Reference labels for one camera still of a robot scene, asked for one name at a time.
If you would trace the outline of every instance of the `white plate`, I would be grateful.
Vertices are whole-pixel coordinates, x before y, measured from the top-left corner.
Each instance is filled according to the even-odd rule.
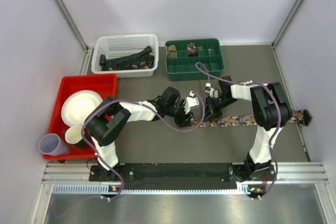
[[[92,90],[82,90],[72,94],[62,106],[63,122],[69,127],[83,126],[85,119],[102,101],[101,96]]]

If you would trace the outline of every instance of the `white wall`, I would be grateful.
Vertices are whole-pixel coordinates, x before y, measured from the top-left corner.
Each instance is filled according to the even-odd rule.
[[[104,35],[154,33],[222,43],[273,42],[295,0],[64,0],[87,44]]]
[[[53,0],[0,4],[0,222],[28,223],[46,164],[38,141],[83,52]]]
[[[308,108],[302,128],[310,155],[322,161],[336,191],[336,1],[305,0],[278,47],[297,108]]]

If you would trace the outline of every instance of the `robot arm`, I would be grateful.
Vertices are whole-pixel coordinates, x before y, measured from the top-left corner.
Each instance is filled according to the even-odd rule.
[[[105,99],[89,116],[91,117],[105,104],[115,100],[114,97]],[[143,104],[151,107],[161,117],[171,116],[178,127],[191,125],[193,116],[191,107],[199,105],[198,99],[190,92],[190,97],[180,100],[180,93],[172,87],[168,87],[162,95],[154,100],[139,102],[140,105],[127,102],[119,102],[108,106],[100,111],[88,123],[87,129],[100,155],[107,164],[114,167],[118,163],[114,141],[128,122],[133,121],[156,121],[159,117]],[[100,165],[109,170],[104,163],[98,159]]]
[[[230,77],[224,77],[223,79],[231,81]],[[253,147],[247,154],[244,163],[246,177],[256,177],[258,174],[262,174],[269,168],[271,163],[270,147],[273,148],[282,127],[284,127],[287,121],[291,118],[292,109],[279,82],[265,84],[275,97],[281,113],[280,129],[272,139],[271,146],[269,146],[269,140],[277,127],[278,113],[275,105],[269,103],[270,97],[267,92],[258,85],[242,86],[228,84],[222,81],[219,81],[219,85],[222,90],[221,93],[211,88],[209,83],[206,85],[205,91],[209,93],[209,97],[206,99],[205,118],[206,120],[212,120],[218,116],[222,116],[221,109],[234,103],[238,99],[252,102],[258,130]]]

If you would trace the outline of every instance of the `metal frame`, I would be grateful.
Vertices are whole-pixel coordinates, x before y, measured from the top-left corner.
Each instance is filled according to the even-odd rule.
[[[329,197],[330,185],[322,163],[278,163],[278,184],[314,184],[316,186],[323,212],[328,223],[336,223],[333,203]],[[87,163],[49,163],[43,176],[39,197],[34,210],[32,224],[45,221],[48,206],[53,194],[112,194],[109,186],[118,186],[120,182],[90,182],[90,170]],[[246,194],[248,183],[237,183],[235,190],[125,190],[123,194],[156,195],[239,195]]]
[[[272,45],[277,47],[304,0],[296,0]]]
[[[289,104],[292,108],[296,108],[295,103],[292,99],[292,95],[291,95],[292,93],[291,93],[291,90],[290,90],[290,87],[289,87],[289,84],[288,84],[287,77],[286,77],[286,75],[283,71],[281,60],[280,60],[279,55],[277,53],[277,49],[274,48],[274,47],[273,47],[273,53],[274,53],[274,57],[275,57],[275,60],[277,62],[278,68],[279,68],[281,79],[284,83],[283,86],[285,88],[285,92],[286,92],[286,95],[288,97]],[[302,142],[302,145],[303,145],[303,149],[304,149],[304,151],[306,153],[306,156],[307,156],[307,160],[308,161],[313,161],[312,157],[310,156],[312,151],[311,151],[311,148],[309,146],[309,143],[307,143],[305,141],[305,136],[303,135],[302,128],[297,125],[297,129],[298,129],[298,132],[299,132],[299,135],[300,135],[300,139],[301,139],[301,142]]]
[[[327,184],[328,178],[323,164],[320,162],[278,163],[278,180],[276,184]],[[90,182],[90,171],[86,163],[79,164],[47,164],[42,184],[108,184],[120,185],[119,182]],[[260,182],[242,182],[238,184],[260,184]]]
[[[44,224],[53,189],[53,184],[41,185],[30,224]]]
[[[90,59],[92,57],[93,54],[93,49],[94,48],[88,48],[88,50],[84,53],[82,62],[79,66],[79,70],[78,70],[78,75],[79,76],[85,76],[88,72],[88,68],[90,65]]]
[[[55,0],[55,3],[57,7],[59,8],[59,11],[61,12],[63,18],[67,22],[70,30],[72,31],[73,35],[77,39],[79,45],[82,47],[84,51],[87,51],[88,46],[86,45],[82,35],[80,34],[74,20],[72,19],[69,11],[67,10],[65,4],[63,3],[63,0]]]

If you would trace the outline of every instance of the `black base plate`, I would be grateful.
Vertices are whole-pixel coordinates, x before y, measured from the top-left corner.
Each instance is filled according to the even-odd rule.
[[[232,163],[205,164],[118,164],[114,169],[125,181],[125,189],[134,190],[212,190],[236,189],[230,178]],[[269,172],[267,179],[272,180]],[[117,182],[118,177],[99,165],[91,167],[92,182]]]
[[[241,165],[229,165],[229,174],[230,174],[230,179],[233,181],[238,181],[238,182],[242,182],[242,181],[260,181],[263,182],[264,178],[263,175],[266,175],[266,180],[267,181],[272,181],[274,179],[274,167],[273,165],[270,165],[268,170],[264,170],[260,173],[254,173],[254,177],[248,177],[247,179],[242,179],[241,177],[239,177],[238,174],[244,173],[245,171],[245,165],[241,164]]]

